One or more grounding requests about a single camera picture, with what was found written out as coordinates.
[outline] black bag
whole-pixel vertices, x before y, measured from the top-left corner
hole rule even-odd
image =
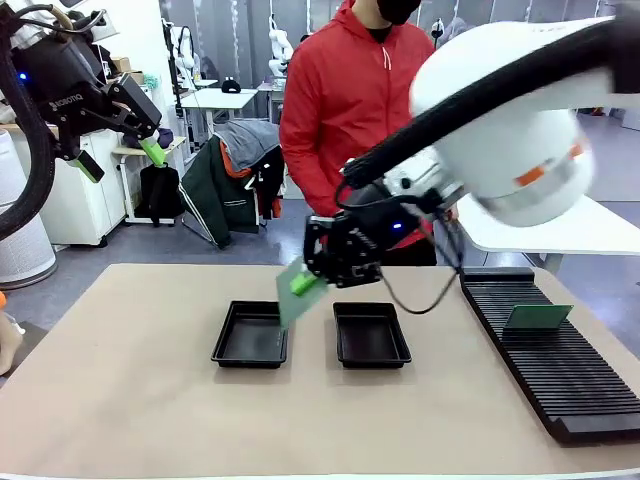
[[[136,208],[136,217],[150,218],[158,227],[161,218],[175,218],[184,213],[178,195],[179,183],[178,172],[169,166],[143,168],[140,172],[142,202]]]

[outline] red hood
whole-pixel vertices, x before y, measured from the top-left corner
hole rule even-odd
[[[331,20],[332,22],[338,22],[343,25],[347,30],[349,30],[354,35],[357,35],[364,40],[368,40],[372,43],[376,43],[374,38],[371,36],[367,28],[360,23],[360,20],[356,18],[356,16],[351,11],[351,7],[356,3],[356,0],[344,0],[338,13],[336,13],[335,17]],[[391,39],[398,30],[399,27],[393,27],[391,34],[387,39]]]

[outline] person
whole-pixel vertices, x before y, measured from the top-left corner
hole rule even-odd
[[[409,88],[434,52],[407,24],[420,0],[345,0],[289,65],[280,142],[293,181],[317,215],[338,212],[341,169],[411,120]],[[425,225],[432,232],[431,225]],[[433,244],[412,233],[383,265],[435,265]]]
[[[3,311],[6,304],[7,299],[0,292],[0,376],[11,369],[16,351],[22,344],[22,333]]]

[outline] black ribbed tray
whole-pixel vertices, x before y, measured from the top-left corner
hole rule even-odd
[[[514,305],[550,305],[529,268],[465,270],[462,291],[547,431],[566,444],[640,439],[640,400],[568,320],[504,329]]]

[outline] dark green jacket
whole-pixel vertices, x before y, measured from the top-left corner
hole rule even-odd
[[[244,188],[250,179],[251,176],[235,179],[227,175],[220,139],[215,135],[198,152],[182,179],[184,208],[206,225],[220,248],[231,243],[229,232],[258,233],[254,190]]]

